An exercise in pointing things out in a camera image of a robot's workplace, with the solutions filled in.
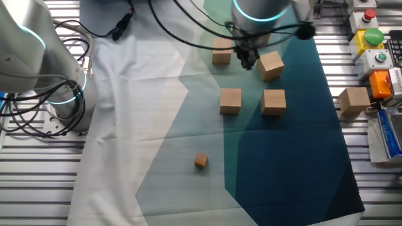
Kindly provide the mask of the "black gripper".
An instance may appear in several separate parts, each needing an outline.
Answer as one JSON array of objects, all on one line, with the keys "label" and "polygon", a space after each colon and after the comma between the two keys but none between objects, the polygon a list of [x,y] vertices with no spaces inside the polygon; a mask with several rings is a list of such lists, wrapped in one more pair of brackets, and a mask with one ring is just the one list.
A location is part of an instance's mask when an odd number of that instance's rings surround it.
[{"label": "black gripper", "polygon": [[260,59],[258,45],[241,45],[236,44],[234,52],[236,57],[241,61],[241,66],[245,70],[252,70],[256,62]]}]

